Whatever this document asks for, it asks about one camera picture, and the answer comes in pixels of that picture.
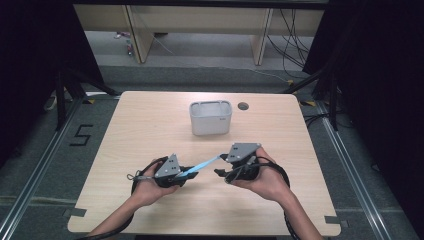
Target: plastic container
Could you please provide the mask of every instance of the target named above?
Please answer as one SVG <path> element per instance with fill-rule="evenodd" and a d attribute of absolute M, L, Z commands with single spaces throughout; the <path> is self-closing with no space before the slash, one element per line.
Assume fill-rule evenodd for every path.
<path fill-rule="evenodd" d="M 224 100 L 190 104 L 191 128 L 194 135 L 225 134 L 230 131 L 232 108 Z"/>

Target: desk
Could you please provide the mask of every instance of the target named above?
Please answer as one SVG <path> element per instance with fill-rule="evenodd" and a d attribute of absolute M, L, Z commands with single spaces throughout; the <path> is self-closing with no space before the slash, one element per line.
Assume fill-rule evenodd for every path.
<path fill-rule="evenodd" d="M 189 105 L 228 100 L 233 106 L 230 132 L 195 136 Z M 248 110 L 237 105 L 245 102 Z M 127 174 L 152 159 L 175 153 L 190 166 L 228 153 L 234 142 L 258 142 L 287 171 L 292 190 L 321 234 L 335 236 L 340 225 L 320 166 L 292 95 L 196 92 L 125 92 L 116 107 L 84 188 L 76 204 L 84 217 L 72 216 L 72 232 L 89 232 L 130 195 Z M 216 161 L 175 194 L 141 208 L 124 233 L 172 235 L 289 235 L 283 211 L 275 202 L 224 183 L 213 169 L 231 165 Z"/>

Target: table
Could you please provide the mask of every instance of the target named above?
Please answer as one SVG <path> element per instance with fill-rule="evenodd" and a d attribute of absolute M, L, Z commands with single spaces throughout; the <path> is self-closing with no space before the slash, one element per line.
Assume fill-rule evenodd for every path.
<path fill-rule="evenodd" d="M 233 115 L 230 132 L 195 136 L 189 105 L 227 100 Z M 238 104 L 249 105 L 247 110 Z M 175 153 L 190 166 L 228 153 L 234 142 L 261 143 L 287 171 L 292 190 L 321 234 L 335 236 L 339 224 L 296 98 L 292 95 L 200 92 L 124 92 L 99 147 L 77 209 L 71 232 L 89 232 L 130 196 L 127 174 L 152 159 Z M 124 233 L 164 235 L 289 235 L 280 206 L 245 189 L 224 183 L 213 170 L 231 165 L 216 161 L 202 169 L 175 194 L 139 209 Z"/>

